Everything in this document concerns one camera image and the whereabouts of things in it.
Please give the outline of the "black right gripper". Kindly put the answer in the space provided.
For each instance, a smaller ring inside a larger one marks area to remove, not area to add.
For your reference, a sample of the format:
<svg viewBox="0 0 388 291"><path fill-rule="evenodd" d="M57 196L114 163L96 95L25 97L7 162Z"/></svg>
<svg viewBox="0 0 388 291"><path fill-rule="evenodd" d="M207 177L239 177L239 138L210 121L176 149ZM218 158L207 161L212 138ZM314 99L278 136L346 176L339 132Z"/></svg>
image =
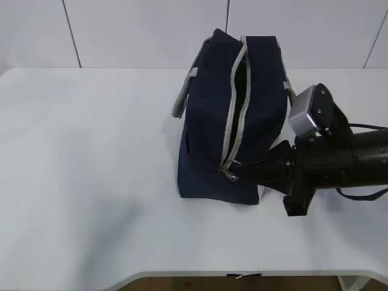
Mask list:
<svg viewBox="0 0 388 291"><path fill-rule="evenodd" d="M288 140L235 167L241 182L266 187L291 186L283 198L288 216L306 216L318 189L356 186L354 134L351 130L295 138L296 161Z"/></svg>

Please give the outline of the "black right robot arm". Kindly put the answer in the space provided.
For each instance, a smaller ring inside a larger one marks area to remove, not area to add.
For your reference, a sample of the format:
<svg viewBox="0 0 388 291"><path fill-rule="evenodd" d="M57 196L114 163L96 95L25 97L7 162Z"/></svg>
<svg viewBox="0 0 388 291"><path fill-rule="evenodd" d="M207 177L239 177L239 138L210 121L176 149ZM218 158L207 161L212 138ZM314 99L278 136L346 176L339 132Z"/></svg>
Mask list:
<svg viewBox="0 0 388 291"><path fill-rule="evenodd" d="M346 195L343 188L387 185L387 129L344 136L282 141L249 161L232 167L238 182L265 186L284 194L288 216L307 215L319 189L334 189L353 201L375 201L387 193Z"/></svg>

